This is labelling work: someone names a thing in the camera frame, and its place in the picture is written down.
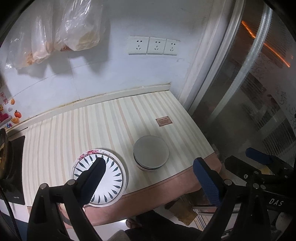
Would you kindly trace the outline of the white bowl dark rim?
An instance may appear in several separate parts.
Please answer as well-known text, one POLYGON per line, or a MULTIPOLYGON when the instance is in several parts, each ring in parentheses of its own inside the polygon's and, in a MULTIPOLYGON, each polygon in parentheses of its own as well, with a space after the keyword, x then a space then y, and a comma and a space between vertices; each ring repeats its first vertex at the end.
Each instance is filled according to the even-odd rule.
POLYGON ((168 159, 152 158, 151 160, 144 159, 141 161, 140 159, 134 157, 134 161, 141 170, 152 172, 163 167, 167 163, 168 159))

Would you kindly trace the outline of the white bowl blue rim dots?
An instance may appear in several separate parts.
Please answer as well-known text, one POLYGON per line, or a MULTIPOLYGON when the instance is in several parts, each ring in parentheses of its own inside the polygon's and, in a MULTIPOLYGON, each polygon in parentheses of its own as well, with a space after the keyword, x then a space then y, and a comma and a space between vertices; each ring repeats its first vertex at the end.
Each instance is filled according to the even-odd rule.
POLYGON ((133 146, 133 157, 143 161, 152 158, 169 159, 169 148, 166 142, 156 136, 143 136, 133 146))

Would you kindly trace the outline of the floral rim plate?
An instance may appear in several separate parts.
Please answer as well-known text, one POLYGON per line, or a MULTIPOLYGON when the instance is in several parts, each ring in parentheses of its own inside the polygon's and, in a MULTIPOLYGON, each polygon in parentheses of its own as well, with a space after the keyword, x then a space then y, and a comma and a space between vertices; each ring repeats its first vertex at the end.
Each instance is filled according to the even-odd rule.
POLYGON ((114 153, 104 149, 92 149, 82 153, 73 164, 71 178, 77 180, 97 159, 103 159, 105 167, 102 170, 95 169, 91 174, 90 184, 96 183, 97 186, 91 189, 89 205, 106 207, 117 202, 127 187, 124 165, 114 153))

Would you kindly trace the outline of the sliding glass door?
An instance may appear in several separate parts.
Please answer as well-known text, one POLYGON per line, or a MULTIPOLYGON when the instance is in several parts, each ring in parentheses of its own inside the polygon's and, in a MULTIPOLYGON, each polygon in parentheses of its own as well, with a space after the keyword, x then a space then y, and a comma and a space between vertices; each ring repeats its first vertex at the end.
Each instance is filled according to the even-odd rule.
POLYGON ((190 113, 220 160, 249 147, 295 161, 295 39, 264 1, 235 1, 190 113))

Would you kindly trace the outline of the black induction cooker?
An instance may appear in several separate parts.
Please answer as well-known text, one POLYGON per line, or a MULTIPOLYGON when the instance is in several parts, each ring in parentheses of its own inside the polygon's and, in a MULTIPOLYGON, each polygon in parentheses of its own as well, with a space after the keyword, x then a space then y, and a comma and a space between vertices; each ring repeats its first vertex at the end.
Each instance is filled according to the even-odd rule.
POLYGON ((25 136, 9 141, 8 175, 4 182, 4 193, 11 203, 25 205, 22 185, 22 160, 25 136))

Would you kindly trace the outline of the brown mat label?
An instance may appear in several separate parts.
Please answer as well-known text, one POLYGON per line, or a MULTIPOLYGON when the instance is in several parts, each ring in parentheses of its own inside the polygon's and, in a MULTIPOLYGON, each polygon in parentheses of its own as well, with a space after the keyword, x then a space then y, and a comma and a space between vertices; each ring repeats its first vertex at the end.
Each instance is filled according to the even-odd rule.
POLYGON ((158 123, 158 125, 160 127, 170 125, 170 124, 173 123, 168 116, 164 116, 164 117, 161 117, 161 118, 156 118, 156 122, 158 123))

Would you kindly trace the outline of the clear plastic bag left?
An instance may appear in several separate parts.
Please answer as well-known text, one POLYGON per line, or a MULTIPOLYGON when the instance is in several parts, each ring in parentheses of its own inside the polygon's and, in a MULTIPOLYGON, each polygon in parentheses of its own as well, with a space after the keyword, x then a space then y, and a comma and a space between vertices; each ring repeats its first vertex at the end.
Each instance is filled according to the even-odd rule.
POLYGON ((11 37, 5 68, 20 70, 33 63, 31 30, 19 27, 11 37))

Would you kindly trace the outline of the clear plastic bag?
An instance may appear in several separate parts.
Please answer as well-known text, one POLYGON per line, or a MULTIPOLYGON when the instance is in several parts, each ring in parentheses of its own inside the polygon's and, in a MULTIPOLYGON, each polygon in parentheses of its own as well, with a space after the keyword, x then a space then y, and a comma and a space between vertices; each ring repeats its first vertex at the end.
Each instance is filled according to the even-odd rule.
POLYGON ((103 1, 66 1, 57 23, 54 48, 60 52, 95 47, 105 31, 103 1))
POLYGON ((33 63, 31 30, 19 27, 11 37, 5 68, 20 70, 33 63))
POLYGON ((36 1, 31 28, 33 63, 40 64, 54 52, 57 1, 36 1))

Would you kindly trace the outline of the clear plastic bag right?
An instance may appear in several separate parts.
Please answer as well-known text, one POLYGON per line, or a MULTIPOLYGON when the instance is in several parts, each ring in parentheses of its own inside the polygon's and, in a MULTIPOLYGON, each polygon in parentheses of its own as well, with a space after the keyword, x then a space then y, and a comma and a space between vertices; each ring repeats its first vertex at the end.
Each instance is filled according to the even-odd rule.
POLYGON ((66 1, 57 23, 54 48, 60 52, 95 47, 105 31, 103 1, 66 1))

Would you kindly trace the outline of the clear plastic bag middle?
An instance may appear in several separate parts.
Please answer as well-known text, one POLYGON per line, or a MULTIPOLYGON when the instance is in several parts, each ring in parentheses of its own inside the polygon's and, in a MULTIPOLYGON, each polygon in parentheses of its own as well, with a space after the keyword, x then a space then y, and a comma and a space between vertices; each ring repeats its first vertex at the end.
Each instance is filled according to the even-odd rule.
POLYGON ((40 64, 54 52, 57 1, 36 1, 31 28, 33 63, 40 64))

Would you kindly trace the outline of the colourful fruit wall sticker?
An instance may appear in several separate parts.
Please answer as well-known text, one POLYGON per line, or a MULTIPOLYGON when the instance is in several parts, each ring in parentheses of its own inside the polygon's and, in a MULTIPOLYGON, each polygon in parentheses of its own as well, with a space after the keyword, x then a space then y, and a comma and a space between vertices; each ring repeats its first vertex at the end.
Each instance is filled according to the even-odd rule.
POLYGON ((14 98, 8 98, 1 91, 1 111, 0 127, 8 130, 18 125, 22 120, 22 113, 18 109, 17 102, 14 98))

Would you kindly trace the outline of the white wall socket right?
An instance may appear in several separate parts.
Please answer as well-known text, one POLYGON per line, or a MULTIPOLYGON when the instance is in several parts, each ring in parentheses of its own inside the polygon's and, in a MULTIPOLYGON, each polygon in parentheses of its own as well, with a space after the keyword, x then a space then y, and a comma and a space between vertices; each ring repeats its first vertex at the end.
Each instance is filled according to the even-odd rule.
POLYGON ((163 54, 176 56, 178 54, 180 42, 179 40, 167 39, 163 54))

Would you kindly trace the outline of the white wall socket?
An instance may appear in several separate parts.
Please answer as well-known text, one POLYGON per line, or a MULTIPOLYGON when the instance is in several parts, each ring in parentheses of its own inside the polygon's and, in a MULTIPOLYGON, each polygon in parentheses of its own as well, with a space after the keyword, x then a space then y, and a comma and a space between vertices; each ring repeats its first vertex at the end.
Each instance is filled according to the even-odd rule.
POLYGON ((127 53, 129 55, 146 54, 148 44, 149 44, 149 37, 130 36, 127 40, 127 53))
POLYGON ((147 48, 147 54, 159 54, 162 55, 165 49, 166 39, 150 37, 147 48))
POLYGON ((180 42, 179 40, 167 39, 163 54, 176 56, 178 54, 180 42))

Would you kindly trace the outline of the white wall socket middle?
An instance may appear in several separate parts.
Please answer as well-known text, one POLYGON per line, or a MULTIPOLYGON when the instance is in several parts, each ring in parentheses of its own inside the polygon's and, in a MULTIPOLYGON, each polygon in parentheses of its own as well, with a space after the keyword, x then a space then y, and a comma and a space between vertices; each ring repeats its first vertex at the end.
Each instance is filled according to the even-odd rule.
POLYGON ((147 54, 159 54, 162 55, 165 49, 166 39, 150 37, 147 48, 147 54))

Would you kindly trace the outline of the white wall socket left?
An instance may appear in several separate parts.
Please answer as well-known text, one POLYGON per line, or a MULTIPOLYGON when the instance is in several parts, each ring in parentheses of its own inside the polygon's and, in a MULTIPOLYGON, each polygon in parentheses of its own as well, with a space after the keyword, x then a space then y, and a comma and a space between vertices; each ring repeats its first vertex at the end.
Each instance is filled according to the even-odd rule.
POLYGON ((149 44, 149 37, 130 36, 127 40, 127 53, 129 55, 146 54, 148 44, 149 44))

